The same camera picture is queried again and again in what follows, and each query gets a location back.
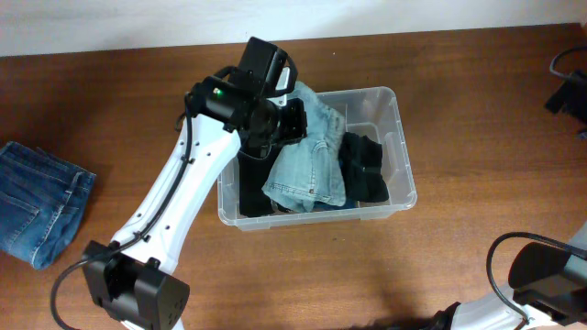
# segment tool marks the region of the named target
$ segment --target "storage box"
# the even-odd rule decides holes
[[[238,211],[238,160],[234,158],[218,177],[218,216],[223,223],[241,230],[256,230],[328,221],[382,219],[414,206],[417,194],[395,93],[387,87],[375,87],[319,93],[318,96],[347,118],[348,132],[382,144],[382,176],[390,199],[384,203],[359,202],[357,208],[348,210],[276,213],[249,218]]]

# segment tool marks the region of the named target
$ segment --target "jeans pocket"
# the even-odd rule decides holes
[[[0,192],[0,248],[15,257],[24,255],[26,251],[12,251],[12,246],[38,214],[37,207]]]

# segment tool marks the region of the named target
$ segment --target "light blue denim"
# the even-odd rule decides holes
[[[298,213],[312,212],[315,202],[344,205],[345,183],[338,166],[338,150],[345,133],[345,117],[322,103],[303,82],[296,82],[288,97],[304,101],[307,137],[283,147],[263,192]]]
[[[72,242],[95,174],[16,142],[0,149],[0,248],[47,268]]]

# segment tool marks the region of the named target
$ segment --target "robotic arm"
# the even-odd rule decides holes
[[[237,153],[254,151],[263,157],[271,146],[305,137],[304,105],[287,98],[296,78],[287,53],[251,38],[238,67],[226,67],[192,88],[185,96],[180,137],[143,203],[108,246],[90,242],[83,259],[56,280],[51,312],[58,325],[73,329],[59,317],[55,299],[61,281],[83,267],[94,303],[126,328],[183,330],[180,317],[190,287],[172,274],[187,232],[216,177]],[[587,224],[570,243],[587,248]],[[587,322],[587,252],[580,251],[584,255],[529,244],[514,262],[509,285],[495,287],[495,293],[477,302],[453,304],[423,330],[531,329]],[[490,258],[488,273],[492,279]]]

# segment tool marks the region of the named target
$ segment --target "wooden table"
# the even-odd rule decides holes
[[[216,188],[174,275],[189,283],[188,329],[328,329],[428,317],[491,288],[494,239],[524,230],[568,240],[586,219],[582,125],[544,102],[579,25],[278,42],[316,91],[389,86],[398,95],[418,201],[387,220],[241,232],[220,222]],[[237,63],[243,45],[100,51],[0,59],[0,143],[40,146],[97,174],[79,234],[45,271],[0,256],[5,329],[55,329],[54,279],[91,240],[107,243],[169,157],[183,93]],[[585,68],[571,57],[562,70]],[[494,261],[506,280],[526,244]],[[58,300],[71,325],[119,329],[92,305],[81,272]]]

